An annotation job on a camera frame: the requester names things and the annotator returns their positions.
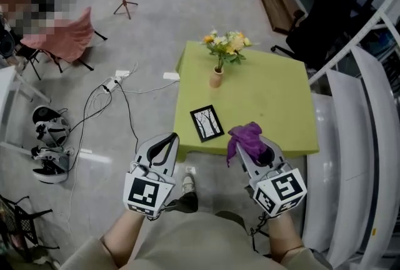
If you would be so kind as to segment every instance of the headphones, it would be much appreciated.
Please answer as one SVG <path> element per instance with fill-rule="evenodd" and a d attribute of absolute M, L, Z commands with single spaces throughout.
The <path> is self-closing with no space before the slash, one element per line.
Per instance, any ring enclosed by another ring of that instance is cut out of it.
<path fill-rule="evenodd" d="M 5 30 L 0 20 L 0 54 L 5 57 L 11 57 L 15 48 L 13 36 Z"/>

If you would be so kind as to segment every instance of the vase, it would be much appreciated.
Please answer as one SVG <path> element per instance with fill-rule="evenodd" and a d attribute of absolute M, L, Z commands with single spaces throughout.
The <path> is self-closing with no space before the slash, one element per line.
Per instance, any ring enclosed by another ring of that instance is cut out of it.
<path fill-rule="evenodd" d="M 210 87 L 212 88 L 218 88 L 223 81 L 224 68 L 221 69 L 221 72 L 217 72 L 216 68 L 217 66 L 214 67 L 214 71 L 210 76 Z"/>

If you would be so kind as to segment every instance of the forearm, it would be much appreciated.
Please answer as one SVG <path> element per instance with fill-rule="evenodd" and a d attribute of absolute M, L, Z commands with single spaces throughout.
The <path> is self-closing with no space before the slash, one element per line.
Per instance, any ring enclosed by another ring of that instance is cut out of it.
<path fill-rule="evenodd" d="M 125 211 L 112 228 L 101 238 L 118 268 L 128 263 L 138 238 L 144 216 Z"/>
<path fill-rule="evenodd" d="M 277 218 L 269 219 L 268 229 L 272 258 L 279 263 L 287 252 L 303 246 L 288 212 L 282 213 Z"/>

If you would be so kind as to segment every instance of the sleeve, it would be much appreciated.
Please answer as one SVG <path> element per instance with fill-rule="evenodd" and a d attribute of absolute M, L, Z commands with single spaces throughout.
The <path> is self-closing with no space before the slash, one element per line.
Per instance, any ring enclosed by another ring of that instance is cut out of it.
<path fill-rule="evenodd" d="M 89 239 L 60 268 L 60 270 L 118 270 L 111 255 L 95 238 Z"/>
<path fill-rule="evenodd" d="M 301 247 L 289 251 L 281 264 L 288 270 L 331 270 L 332 267 L 326 260 L 318 260 L 310 249 Z"/>

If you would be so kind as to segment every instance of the concrete floor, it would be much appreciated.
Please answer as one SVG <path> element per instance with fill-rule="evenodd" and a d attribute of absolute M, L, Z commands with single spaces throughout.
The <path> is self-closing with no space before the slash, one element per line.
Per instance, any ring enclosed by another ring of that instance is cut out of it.
<path fill-rule="evenodd" d="M 107 36 L 107 41 L 95 37 L 84 59 L 95 68 L 88 71 L 80 64 L 62 63 L 62 74 L 52 62 L 42 56 L 37 69 L 42 76 L 38 81 L 30 64 L 24 77 L 52 99 L 54 109 L 68 108 L 65 116 L 73 126 L 81 120 L 83 107 L 90 92 L 103 80 L 113 76 L 115 70 L 130 70 L 135 62 L 139 67 L 124 80 L 126 90 L 148 90 L 164 86 L 164 72 L 173 71 L 187 40 L 201 40 L 212 28 L 219 31 L 240 30 L 258 43 L 253 49 L 269 51 L 274 44 L 287 47 L 285 37 L 272 32 L 260 0 L 129 0 L 139 3 L 130 7 L 132 20 L 126 14 L 113 15 L 121 0 L 76 0 L 71 6 L 71 17 L 80 15 L 92 6 L 95 29 Z M 154 135 L 173 130 L 174 112 L 179 83 L 147 94 L 128 94 L 132 120 L 139 143 Z M 9 118 L 9 127 L 15 142 L 25 148 L 38 145 L 34 138 L 31 111 L 40 104 L 35 99 L 27 102 L 20 95 Z M 70 135 L 68 144 L 78 149 L 81 127 Z M 30 195 L 27 210 L 53 209 L 37 222 L 38 233 L 46 245 L 59 245 L 51 254 L 61 263 L 82 245 L 89 236 L 100 237 L 124 211 L 123 184 L 129 163 L 134 157 L 135 138 L 129 128 L 128 109 L 124 96 L 114 93 L 112 104 L 103 114 L 88 120 L 82 148 L 95 156 L 80 157 L 76 166 L 76 187 L 71 201 L 71 234 L 67 219 L 69 200 L 74 184 L 74 173 L 61 184 L 48 185 L 34 179 L 31 170 L 36 162 L 27 156 L 0 149 L 0 193 L 17 200 Z M 302 158 L 291 161 L 304 171 Z M 174 172 L 177 184 L 186 171 L 195 173 L 200 210 L 215 213 L 231 210 L 240 214 L 249 229 L 258 223 L 261 208 L 249 199 L 243 189 L 248 177 L 234 160 L 226 167 L 225 157 L 190 153 Z M 176 186 L 170 199 L 180 196 Z M 298 228 L 302 224 L 302 208 L 294 211 Z M 146 221 L 141 233 L 145 238 L 154 222 Z M 268 245 L 259 247 L 268 251 Z"/>

